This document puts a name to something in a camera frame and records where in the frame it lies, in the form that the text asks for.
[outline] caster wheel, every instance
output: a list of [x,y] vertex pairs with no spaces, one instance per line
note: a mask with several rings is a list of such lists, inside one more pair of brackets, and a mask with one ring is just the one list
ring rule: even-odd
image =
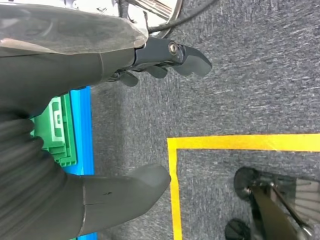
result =
[[249,202],[251,194],[249,186],[254,185],[259,177],[260,173],[254,168],[239,168],[233,179],[234,190],[240,199]]
[[232,219],[224,229],[226,240],[251,240],[251,229],[239,219]]

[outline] green plastic container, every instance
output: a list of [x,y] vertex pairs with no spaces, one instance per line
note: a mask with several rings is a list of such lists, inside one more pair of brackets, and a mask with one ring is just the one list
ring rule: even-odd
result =
[[52,154],[61,167],[77,164],[75,134],[69,94],[54,97],[41,115],[32,119],[32,136],[42,137],[43,149]]

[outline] wire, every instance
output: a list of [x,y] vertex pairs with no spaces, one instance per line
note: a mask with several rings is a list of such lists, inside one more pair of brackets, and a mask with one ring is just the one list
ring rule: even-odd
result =
[[211,7],[211,5],[217,4],[218,2],[219,2],[219,0],[209,0],[208,2],[204,4],[203,6],[200,6],[198,9],[195,9],[194,12],[191,13],[190,15],[189,15],[186,18],[171,21],[171,22],[159,25],[159,26],[149,27],[148,32],[149,34],[152,34],[152,33],[168,30],[168,29],[174,28],[174,27],[180,26],[180,25],[182,25],[182,24],[185,24],[185,23],[189,22],[189,21],[192,20],[193,18],[195,18],[198,15],[200,15],[200,14],[205,12],[205,11],[209,10],[209,7]]

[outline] gray carpet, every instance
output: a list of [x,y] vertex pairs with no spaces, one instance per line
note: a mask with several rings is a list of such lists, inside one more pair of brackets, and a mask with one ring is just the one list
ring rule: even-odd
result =
[[[204,0],[184,0],[182,16]],[[92,88],[96,173],[168,167],[168,137],[320,132],[320,6],[316,0],[220,0],[173,40],[198,48],[205,78],[171,71]],[[320,180],[320,154],[181,150],[178,177],[184,240],[223,240],[231,218],[249,220],[232,190],[241,166]],[[173,240],[170,192],[146,215],[99,233],[100,240]]]

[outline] yellow tape line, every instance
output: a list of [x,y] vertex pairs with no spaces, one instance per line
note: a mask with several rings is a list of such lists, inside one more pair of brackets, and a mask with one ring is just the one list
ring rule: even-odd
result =
[[179,181],[178,149],[223,149],[320,152],[320,134],[225,135],[168,138],[174,240],[183,240]]

